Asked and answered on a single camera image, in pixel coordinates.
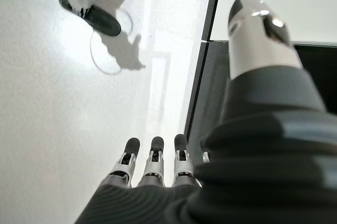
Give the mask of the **right robot hand black glove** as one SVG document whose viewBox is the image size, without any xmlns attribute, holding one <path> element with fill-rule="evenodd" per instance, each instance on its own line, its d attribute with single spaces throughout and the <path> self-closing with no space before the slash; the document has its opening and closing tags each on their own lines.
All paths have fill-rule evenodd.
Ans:
<svg viewBox="0 0 337 224">
<path fill-rule="evenodd" d="M 189 170 L 175 137 L 175 176 L 162 182 L 163 139 L 130 182 L 140 143 L 128 141 L 78 223 L 336 223 L 336 117 L 282 21 L 262 0 L 235 0 L 228 20 L 229 80 L 222 122 Z"/>
</svg>

